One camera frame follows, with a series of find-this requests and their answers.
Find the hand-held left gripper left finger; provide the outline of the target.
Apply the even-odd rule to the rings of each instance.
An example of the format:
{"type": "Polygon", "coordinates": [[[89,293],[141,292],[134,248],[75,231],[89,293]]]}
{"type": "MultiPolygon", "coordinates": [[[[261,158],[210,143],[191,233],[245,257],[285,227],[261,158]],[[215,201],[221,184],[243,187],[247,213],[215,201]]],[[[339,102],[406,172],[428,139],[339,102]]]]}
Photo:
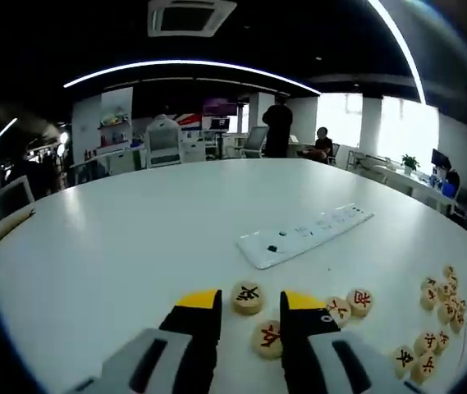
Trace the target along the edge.
{"type": "Polygon", "coordinates": [[[208,393],[217,365],[222,291],[180,298],[158,328],[146,328],[70,393],[208,393]]]}

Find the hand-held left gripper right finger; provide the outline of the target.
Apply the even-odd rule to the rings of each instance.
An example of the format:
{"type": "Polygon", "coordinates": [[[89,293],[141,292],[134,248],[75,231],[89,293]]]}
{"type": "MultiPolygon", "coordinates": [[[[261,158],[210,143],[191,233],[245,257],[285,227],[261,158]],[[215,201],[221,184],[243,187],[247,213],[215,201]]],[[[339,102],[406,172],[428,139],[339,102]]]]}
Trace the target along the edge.
{"type": "Polygon", "coordinates": [[[321,302],[280,294],[282,368],[289,393],[420,393],[393,374],[391,361],[342,331],[321,302]]]}

